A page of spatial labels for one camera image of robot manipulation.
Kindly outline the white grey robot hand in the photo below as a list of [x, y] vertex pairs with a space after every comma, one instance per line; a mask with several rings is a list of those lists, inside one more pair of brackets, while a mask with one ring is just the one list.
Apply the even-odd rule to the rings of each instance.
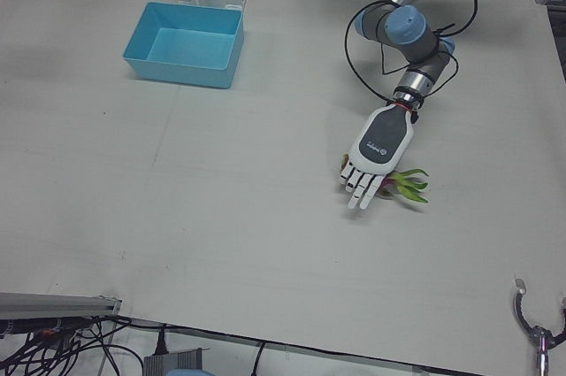
[[411, 109], [399, 103], [374, 111], [350, 147], [340, 183], [351, 194], [348, 207], [365, 210], [407, 149], [414, 131]]

